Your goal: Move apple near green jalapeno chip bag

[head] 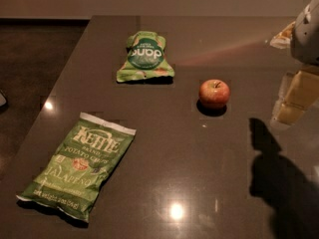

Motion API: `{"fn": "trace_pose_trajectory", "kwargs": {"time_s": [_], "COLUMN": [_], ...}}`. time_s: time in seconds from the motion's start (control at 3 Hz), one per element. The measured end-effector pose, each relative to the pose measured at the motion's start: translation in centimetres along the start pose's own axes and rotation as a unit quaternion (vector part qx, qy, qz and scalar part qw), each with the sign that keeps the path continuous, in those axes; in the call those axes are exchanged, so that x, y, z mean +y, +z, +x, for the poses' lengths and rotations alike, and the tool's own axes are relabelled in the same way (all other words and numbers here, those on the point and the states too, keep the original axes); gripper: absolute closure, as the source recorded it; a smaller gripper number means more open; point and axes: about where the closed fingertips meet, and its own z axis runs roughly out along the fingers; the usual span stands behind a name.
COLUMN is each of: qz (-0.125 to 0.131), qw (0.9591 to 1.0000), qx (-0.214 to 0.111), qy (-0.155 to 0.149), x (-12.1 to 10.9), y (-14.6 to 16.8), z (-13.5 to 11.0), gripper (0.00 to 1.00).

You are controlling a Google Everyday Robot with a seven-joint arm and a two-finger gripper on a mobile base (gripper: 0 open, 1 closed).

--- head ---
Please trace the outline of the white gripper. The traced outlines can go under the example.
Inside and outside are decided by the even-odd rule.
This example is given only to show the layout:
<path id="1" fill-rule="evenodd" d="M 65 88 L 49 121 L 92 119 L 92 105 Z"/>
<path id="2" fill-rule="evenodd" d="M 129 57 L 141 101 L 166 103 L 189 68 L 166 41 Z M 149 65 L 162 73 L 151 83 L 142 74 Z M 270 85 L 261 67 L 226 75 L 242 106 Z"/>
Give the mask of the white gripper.
<path id="1" fill-rule="evenodd" d="M 277 49 L 288 49 L 290 44 L 293 58 L 304 64 L 319 64 L 319 0 L 311 0 L 296 21 L 270 41 L 270 45 Z M 318 100 L 319 74 L 307 71 L 286 73 L 270 124 L 294 125 Z"/>

